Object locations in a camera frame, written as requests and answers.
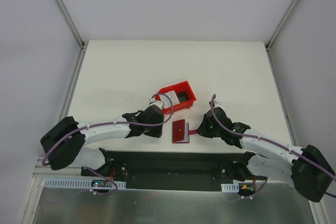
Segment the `red leather card holder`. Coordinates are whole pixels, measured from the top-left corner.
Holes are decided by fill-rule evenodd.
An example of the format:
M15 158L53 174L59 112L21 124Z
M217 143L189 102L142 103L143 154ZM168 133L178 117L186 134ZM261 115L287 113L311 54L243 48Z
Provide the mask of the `red leather card holder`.
M189 124L185 119L174 121L172 123L172 143L188 144L190 136L197 133L197 130L190 130Z

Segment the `red plastic bin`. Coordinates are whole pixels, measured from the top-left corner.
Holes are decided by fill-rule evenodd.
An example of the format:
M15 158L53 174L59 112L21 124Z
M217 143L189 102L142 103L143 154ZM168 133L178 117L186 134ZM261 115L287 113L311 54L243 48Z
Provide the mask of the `red plastic bin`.
M196 96L189 84L188 81L179 82L164 88L161 88L155 98L164 102L163 113L168 115L171 113L171 103L168 99L166 92L174 90L178 96L179 104L172 106L173 111L177 112L183 109L190 109L193 106L193 103L196 101Z

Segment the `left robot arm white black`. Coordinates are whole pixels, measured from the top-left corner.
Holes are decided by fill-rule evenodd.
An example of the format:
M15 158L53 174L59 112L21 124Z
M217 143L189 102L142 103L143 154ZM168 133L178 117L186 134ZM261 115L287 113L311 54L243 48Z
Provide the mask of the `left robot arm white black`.
M145 110L125 113L112 122L79 123L73 116L59 121L40 140L45 152L42 165L60 170L69 165L87 166L99 176L110 173L111 164L103 148L89 144L147 135L161 137L164 123L163 103L152 102Z

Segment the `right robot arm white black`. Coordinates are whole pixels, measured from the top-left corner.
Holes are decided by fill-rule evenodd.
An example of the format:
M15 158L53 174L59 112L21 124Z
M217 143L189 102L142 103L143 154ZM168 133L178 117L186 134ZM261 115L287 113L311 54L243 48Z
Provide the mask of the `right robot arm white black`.
M317 147L272 140L247 124L232 122L219 106L203 115L196 133L245 150L241 159L226 168L231 179L244 181L252 175L275 179L312 202L320 202L335 181L335 171Z

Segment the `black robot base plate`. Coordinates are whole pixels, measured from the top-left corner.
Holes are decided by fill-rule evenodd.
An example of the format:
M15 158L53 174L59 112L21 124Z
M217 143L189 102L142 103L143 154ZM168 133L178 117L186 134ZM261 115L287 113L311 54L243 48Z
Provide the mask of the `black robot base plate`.
M108 162L96 172L125 182L127 189L220 191L233 182L233 166L246 153L105 151Z

